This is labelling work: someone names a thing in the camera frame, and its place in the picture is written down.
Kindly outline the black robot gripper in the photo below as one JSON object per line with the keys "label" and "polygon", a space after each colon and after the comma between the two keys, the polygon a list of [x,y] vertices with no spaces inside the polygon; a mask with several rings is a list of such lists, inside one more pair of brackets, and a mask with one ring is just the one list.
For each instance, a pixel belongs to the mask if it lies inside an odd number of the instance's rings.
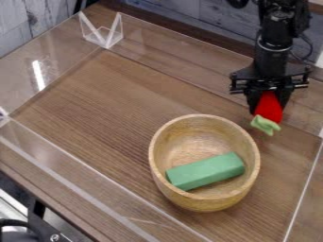
{"label": "black robot gripper", "polygon": [[255,46],[255,58],[251,64],[231,75],[231,94],[244,94],[250,113],[254,113],[263,91],[275,91],[282,108],[288,104],[294,89],[310,85],[311,68],[304,64],[288,62],[290,48]]}

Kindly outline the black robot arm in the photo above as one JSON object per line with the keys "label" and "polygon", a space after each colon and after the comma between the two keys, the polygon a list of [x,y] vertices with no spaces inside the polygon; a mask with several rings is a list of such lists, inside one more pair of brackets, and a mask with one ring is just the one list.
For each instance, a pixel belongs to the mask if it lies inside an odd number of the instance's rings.
{"label": "black robot arm", "polygon": [[310,28],[308,0],[258,0],[260,29],[251,64],[231,73],[230,94],[244,94],[248,109],[256,113],[262,97],[274,95],[283,109],[295,89],[310,85],[311,68],[288,61],[294,40]]}

